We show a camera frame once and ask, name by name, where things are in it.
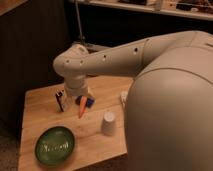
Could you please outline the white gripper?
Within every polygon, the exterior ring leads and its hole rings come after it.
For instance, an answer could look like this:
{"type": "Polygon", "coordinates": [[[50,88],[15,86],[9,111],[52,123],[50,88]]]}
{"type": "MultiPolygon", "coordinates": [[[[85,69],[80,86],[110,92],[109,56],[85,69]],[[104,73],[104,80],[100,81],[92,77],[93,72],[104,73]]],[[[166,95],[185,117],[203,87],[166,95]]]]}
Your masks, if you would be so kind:
{"type": "Polygon", "coordinates": [[[88,86],[84,77],[66,78],[64,88],[68,96],[80,96],[88,93],[88,86]]]}

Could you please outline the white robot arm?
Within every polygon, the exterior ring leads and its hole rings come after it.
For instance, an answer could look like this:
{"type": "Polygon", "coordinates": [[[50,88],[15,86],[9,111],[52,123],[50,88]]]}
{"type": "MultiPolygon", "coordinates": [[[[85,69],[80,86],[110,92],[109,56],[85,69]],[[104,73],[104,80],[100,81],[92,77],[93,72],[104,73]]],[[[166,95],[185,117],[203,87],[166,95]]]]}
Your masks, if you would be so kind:
{"type": "Polygon", "coordinates": [[[183,31],[89,53],[75,44],[55,72],[69,96],[86,75],[134,79],[124,114],[130,171],[213,171],[213,35],[183,31]]]}

